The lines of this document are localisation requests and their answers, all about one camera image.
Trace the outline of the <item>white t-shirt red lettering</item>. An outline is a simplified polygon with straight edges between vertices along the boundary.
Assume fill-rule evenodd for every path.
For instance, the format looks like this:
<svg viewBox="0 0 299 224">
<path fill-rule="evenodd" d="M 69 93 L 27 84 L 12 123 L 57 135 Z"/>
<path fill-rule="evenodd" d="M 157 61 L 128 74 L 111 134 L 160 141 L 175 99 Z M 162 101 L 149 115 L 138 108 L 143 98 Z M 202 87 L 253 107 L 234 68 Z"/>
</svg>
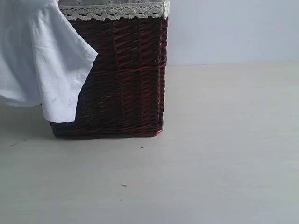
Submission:
<svg viewBox="0 0 299 224">
<path fill-rule="evenodd" d="M 62 14 L 58 1 L 1 1 L 2 104 L 41 105 L 47 121 L 73 122 L 96 57 L 97 52 Z"/>
</svg>

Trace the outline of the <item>dark red wicker basket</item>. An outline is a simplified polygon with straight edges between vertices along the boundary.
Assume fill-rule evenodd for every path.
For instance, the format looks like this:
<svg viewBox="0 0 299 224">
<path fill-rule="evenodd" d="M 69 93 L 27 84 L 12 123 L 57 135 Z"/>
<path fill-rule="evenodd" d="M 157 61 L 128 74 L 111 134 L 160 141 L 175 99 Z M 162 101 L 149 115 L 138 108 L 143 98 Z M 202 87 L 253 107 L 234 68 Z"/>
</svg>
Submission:
<svg viewBox="0 0 299 224">
<path fill-rule="evenodd" d="M 52 123 L 61 139 L 153 137 L 163 129 L 166 18 L 76 19 L 71 25 L 97 52 L 76 118 Z"/>
</svg>

